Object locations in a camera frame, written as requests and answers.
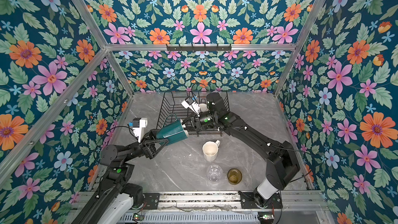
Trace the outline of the white mug red inside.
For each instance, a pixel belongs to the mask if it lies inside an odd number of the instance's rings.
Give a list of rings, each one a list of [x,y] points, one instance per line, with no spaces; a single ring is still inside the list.
[[[201,113],[205,113],[205,112],[208,112],[208,111],[209,111],[208,106],[207,106],[207,104],[205,104],[205,103],[200,103],[200,104],[199,104],[199,107],[200,107],[200,112],[201,112]]]

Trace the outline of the dark green mug white inside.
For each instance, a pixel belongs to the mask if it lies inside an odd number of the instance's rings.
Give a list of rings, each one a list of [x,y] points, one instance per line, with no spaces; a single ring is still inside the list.
[[[182,123],[182,120],[176,114],[170,114],[165,118],[162,128],[156,134],[156,138],[158,140],[166,139],[168,141],[167,145],[186,140],[189,134],[185,127],[185,124]]]

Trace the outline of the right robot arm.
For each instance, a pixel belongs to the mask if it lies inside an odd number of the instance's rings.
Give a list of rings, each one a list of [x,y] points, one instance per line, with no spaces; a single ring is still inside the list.
[[[183,123],[190,122],[195,132],[217,129],[244,142],[266,161],[265,179],[254,190],[254,201],[264,208],[272,201],[272,196],[285,189],[300,171],[296,150],[288,141],[275,141],[247,124],[239,115],[228,110],[217,92],[206,96],[202,111],[196,99],[187,97],[182,106],[191,109],[193,114]]]

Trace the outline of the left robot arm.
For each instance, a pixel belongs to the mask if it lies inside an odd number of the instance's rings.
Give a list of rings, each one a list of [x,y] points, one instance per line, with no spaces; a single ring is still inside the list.
[[[144,135],[132,144],[108,145],[101,153],[100,164],[107,167],[97,190],[72,221],[74,224],[116,224],[132,207],[141,208],[145,197],[142,186],[129,182],[139,157],[153,159],[169,143],[157,139],[156,131]]]

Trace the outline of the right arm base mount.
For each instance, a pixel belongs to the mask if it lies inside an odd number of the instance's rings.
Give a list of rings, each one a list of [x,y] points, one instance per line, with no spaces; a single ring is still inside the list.
[[[278,191],[269,199],[263,199],[257,192],[238,191],[243,209],[282,209],[281,193]]]

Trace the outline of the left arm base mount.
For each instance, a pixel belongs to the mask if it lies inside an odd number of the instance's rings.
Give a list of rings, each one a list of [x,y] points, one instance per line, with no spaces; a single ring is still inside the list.
[[[139,210],[156,210],[160,203],[160,193],[143,193],[143,201]]]

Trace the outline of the white faceted mug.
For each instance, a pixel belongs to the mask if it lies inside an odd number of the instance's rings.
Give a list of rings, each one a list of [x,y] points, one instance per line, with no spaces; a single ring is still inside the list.
[[[209,141],[203,145],[202,151],[206,161],[213,162],[216,160],[219,151],[219,146],[220,146],[219,140],[216,140],[215,142]]]

